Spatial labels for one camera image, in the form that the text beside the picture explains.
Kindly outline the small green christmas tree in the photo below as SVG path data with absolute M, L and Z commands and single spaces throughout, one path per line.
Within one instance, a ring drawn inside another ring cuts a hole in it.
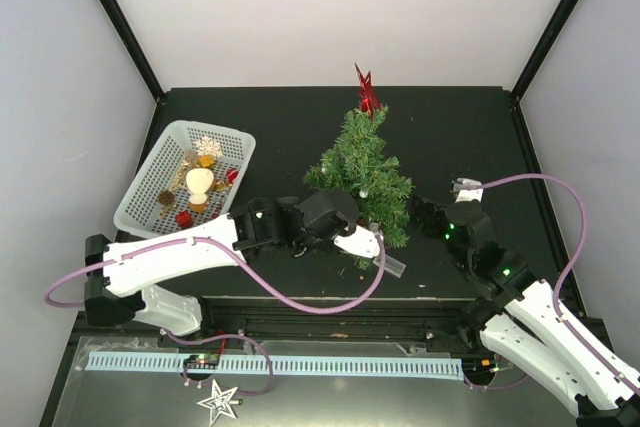
M 385 153 L 386 141 L 379 136 L 389 107 L 384 105 L 373 119 L 354 108 L 345 114 L 340 135 L 303 177 L 317 190 L 340 189 L 356 200 L 358 223 L 376 223 L 385 246 L 404 248 L 409 241 L 408 201 L 412 180 L 400 173 L 400 162 Z

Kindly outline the red glitter star ornament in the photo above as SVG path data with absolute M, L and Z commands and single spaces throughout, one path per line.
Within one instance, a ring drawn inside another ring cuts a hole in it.
M 375 112 L 381 109 L 381 104 L 373 90 L 372 74 L 368 72 L 364 75 L 357 63 L 355 63 L 354 66 L 359 81 L 358 97 L 360 110 L 367 113 L 369 117 L 373 119 Z

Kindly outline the gold foil gift box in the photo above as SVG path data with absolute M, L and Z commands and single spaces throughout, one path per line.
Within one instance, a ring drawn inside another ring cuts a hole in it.
M 215 165 L 215 159 L 210 155 L 200 156 L 198 159 L 198 165 L 201 168 L 210 169 Z

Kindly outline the white plastic basket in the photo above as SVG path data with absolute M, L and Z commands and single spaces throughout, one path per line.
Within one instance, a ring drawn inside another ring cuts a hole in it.
M 189 209 L 189 191 L 185 176 L 194 167 L 199 155 L 194 142 L 202 136 L 218 140 L 224 155 L 215 159 L 210 168 L 224 187 L 214 187 L 208 194 L 206 209 L 196 213 Z M 160 134 L 142 166 L 136 173 L 114 214 L 115 226 L 133 236 L 153 238 L 180 230 L 175 215 L 188 210 L 194 225 L 206 223 L 226 213 L 239 190 L 256 147 L 255 138 L 246 132 L 229 127 L 195 121 L 175 121 Z M 226 178 L 230 168 L 239 170 L 234 184 Z M 175 202 L 163 207 L 157 196 L 163 190 L 175 194 Z

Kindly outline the silver star topper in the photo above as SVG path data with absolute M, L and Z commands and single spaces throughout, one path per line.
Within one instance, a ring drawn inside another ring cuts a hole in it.
M 209 427 L 215 426 L 222 418 L 233 420 L 238 418 L 235 408 L 242 404 L 242 401 L 236 398 L 238 393 L 237 386 L 226 388 L 221 387 L 215 380 L 211 381 L 209 396 L 196 403 L 197 406 L 207 410 Z

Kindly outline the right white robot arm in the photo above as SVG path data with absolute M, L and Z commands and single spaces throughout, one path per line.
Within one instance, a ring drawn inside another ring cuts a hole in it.
M 479 292 L 454 326 L 457 343 L 511 361 L 551 393 L 579 426 L 636 426 L 639 372 L 603 344 L 537 278 L 517 252 L 499 245 L 479 200 L 444 206 L 415 196 L 410 219 L 441 241 Z

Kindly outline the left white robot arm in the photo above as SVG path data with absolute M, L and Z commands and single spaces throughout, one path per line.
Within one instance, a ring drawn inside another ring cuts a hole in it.
M 142 322 L 207 344 L 215 323 L 204 302 L 161 288 L 173 278 L 238 265 L 269 251 L 295 257 L 335 248 L 372 259 L 379 253 L 373 232 L 358 225 L 355 200 L 341 190 L 297 197 L 256 198 L 211 221 L 181 232 L 133 243 L 88 237 L 86 265 L 96 265 L 84 284 L 84 312 L 95 327 Z

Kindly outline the clear plastic battery box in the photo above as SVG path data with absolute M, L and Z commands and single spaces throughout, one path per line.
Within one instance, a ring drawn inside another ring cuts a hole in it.
M 373 264 L 377 267 L 383 266 L 384 270 L 393 275 L 396 278 L 401 278 L 405 269 L 406 264 L 385 254 L 384 256 L 377 256 L 373 259 Z

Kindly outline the white snowflake ornament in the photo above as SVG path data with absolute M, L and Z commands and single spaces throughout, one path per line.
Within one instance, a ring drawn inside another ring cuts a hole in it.
M 194 142 L 194 148 L 199 156 L 210 156 L 218 159 L 224 155 L 220 142 L 209 136 L 202 136 Z

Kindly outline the red gift box ornament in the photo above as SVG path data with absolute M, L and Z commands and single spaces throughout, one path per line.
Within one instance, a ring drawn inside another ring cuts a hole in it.
M 182 230 L 191 228 L 194 225 L 193 217 L 188 210 L 177 213 L 175 215 L 175 221 Z

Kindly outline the brown pine cone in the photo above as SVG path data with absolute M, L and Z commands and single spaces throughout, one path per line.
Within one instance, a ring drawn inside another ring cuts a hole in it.
M 175 194 L 170 190 L 163 190 L 158 194 L 157 201 L 163 207 L 170 207 L 175 202 Z

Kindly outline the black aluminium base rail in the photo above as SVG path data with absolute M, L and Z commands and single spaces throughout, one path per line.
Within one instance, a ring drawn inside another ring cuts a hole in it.
M 214 331 L 255 340 L 423 343 L 444 338 L 469 299 L 373 300 L 338 314 L 309 314 L 266 298 L 206 297 Z

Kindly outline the right black frame post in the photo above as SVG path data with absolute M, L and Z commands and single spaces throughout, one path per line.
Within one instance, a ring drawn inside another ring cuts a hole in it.
M 579 2 L 580 0 L 559 0 L 514 87 L 511 89 L 511 96 L 515 101 L 520 102 L 524 98 Z

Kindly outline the black frame post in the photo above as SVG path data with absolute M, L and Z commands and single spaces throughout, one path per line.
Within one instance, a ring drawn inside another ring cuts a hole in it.
M 511 89 L 511 96 L 515 101 L 520 102 L 524 98 L 579 2 L 580 0 L 559 0 L 514 87 Z
M 128 22 L 118 0 L 98 0 L 118 37 L 124 45 L 129 57 L 142 77 L 154 100 L 162 100 L 164 89 L 155 75 L 133 29 Z

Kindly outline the left black frame post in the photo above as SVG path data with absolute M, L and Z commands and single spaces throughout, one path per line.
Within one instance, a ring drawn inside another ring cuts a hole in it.
M 162 100 L 164 89 L 155 75 L 133 29 L 128 22 L 118 0 L 98 0 L 118 37 L 124 45 L 129 57 L 142 77 L 154 100 Z

